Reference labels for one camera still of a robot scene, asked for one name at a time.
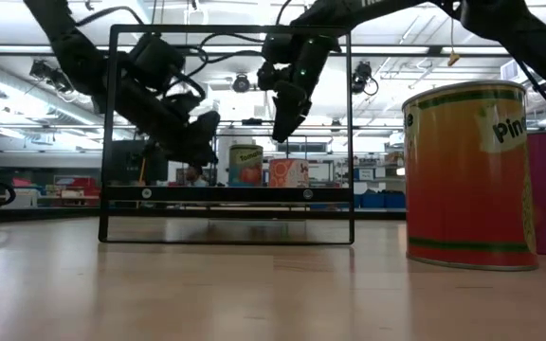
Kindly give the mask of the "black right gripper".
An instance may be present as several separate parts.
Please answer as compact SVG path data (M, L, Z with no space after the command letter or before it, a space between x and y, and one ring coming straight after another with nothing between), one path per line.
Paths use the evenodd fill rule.
M289 81L277 81L273 91L276 115L272 138L283 143L306 119L312 102L302 88Z

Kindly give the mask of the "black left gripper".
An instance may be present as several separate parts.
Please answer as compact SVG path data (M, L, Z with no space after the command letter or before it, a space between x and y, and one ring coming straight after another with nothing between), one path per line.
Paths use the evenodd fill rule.
M116 86L115 110L162 148L174 152L174 161L193 166L217 161L210 142L220 115L209 111L189 123L190 111L200 102L191 91L158 99L130 78L122 78Z

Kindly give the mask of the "teal tomato label can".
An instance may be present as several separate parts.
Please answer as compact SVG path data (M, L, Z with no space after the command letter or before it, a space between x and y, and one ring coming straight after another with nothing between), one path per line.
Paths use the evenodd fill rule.
M228 185L230 187L260 187L263 184L263 148L237 144L229 148Z

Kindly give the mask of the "orange pineapple label can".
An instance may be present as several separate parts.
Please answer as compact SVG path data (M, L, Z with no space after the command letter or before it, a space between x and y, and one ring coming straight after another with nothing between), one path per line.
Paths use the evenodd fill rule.
M538 267L523 86L468 81L407 99L407 256L494 271Z

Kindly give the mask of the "person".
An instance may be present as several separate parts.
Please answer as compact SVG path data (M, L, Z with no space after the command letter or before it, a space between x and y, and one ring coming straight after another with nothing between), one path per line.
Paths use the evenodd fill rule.
M190 187L201 188L208 185L201 166L188 166L185 171L185 182Z

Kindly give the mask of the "black monitor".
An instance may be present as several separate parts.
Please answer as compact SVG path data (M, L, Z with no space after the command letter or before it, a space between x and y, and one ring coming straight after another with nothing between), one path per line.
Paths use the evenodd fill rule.
M166 181L168 159L146 140L117 140L112 142L112 171L112 180L122 183Z

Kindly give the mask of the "blue storage bins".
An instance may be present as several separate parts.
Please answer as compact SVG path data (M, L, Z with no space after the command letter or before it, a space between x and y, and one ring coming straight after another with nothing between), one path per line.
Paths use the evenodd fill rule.
M406 195L400 191L366 191L355 194L354 203L357 208L400 209L406 207Z

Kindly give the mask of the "red storage box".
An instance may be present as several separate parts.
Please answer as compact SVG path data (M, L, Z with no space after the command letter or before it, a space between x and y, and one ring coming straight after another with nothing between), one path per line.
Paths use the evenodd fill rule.
M93 177L71 177L66 186L87 191L100 189L100 183Z

